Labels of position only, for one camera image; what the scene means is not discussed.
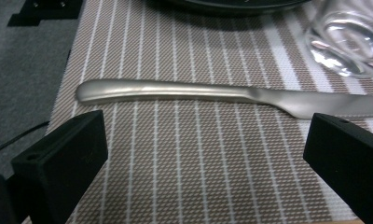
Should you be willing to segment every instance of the glass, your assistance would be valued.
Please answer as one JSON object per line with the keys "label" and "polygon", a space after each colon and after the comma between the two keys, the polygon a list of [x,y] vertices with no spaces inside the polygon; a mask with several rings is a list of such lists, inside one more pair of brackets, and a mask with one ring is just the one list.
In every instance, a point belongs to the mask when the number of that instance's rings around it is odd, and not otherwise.
{"label": "glass", "polygon": [[373,0],[325,0],[305,34],[317,63],[344,77],[373,77]]}

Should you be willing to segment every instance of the butter knife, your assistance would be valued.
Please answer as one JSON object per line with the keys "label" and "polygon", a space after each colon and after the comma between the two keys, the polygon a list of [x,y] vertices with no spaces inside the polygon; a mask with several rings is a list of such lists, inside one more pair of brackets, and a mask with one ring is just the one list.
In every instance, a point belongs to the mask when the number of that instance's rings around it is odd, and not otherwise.
{"label": "butter knife", "polygon": [[314,113],[344,119],[373,117],[373,96],[155,80],[93,79],[76,89],[82,105],[135,100],[204,100],[273,105],[298,119]]}

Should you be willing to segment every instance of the striped placemat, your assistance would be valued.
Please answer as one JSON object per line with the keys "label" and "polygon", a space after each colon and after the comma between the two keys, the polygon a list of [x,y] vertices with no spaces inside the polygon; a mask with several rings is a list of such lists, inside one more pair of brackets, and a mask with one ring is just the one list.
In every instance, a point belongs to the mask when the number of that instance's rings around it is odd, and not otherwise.
{"label": "striped placemat", "polygon": [[[158,1],[88,0],[49,130],[102,109],[109,159],[69,223],[354,219],[302,160],[309,121],[268,105],[75,100],[78,84],[108,77],[373,94],[373,79],[333,75],[310,57],[302,34],[317,5],[217,19]],[[373,132],[373,119],[357,124]]]}

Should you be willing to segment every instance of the cable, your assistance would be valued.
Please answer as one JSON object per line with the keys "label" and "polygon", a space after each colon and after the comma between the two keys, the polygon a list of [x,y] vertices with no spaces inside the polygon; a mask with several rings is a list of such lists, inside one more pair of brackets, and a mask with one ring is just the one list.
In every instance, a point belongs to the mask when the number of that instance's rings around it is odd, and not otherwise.
{"label": "cable", "polygon": [[40,129],[40,128],[43,128],[43,127],[46,127],[46,126],[48,126],[48,125],[49,125],[49,121],[45,121],[45,122],[43,122],[43,123],[40,123],[40,124],[34,126],[33,128],[27,130],[26,132],[21,133],[21,134],[19,134],[18,136],[14,137],[14,138],[12,138],[11,140],[9,140],[9,141],[5,142],[4,144],[0,145],[0,150],[2,150],[3,148],[5,148],[5,147],[11,145],[12,143],[18,141],[19,139],[23,138],[25,135],[27,135],[27,134],[29,134],[29,133],[32,133],[33,131],[35,131],[35,130],[37,130],[37,129]]}

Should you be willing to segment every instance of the knife handle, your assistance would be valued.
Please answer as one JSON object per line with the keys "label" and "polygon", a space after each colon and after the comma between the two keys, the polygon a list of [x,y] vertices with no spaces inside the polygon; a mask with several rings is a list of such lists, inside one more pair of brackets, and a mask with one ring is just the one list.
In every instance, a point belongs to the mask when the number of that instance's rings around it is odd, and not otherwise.
{"label": "knife handle", "polygon": [[254,103],[251,88],[155,80],[93,79],[76,89],[82,105],[134,100],[205,100]]}

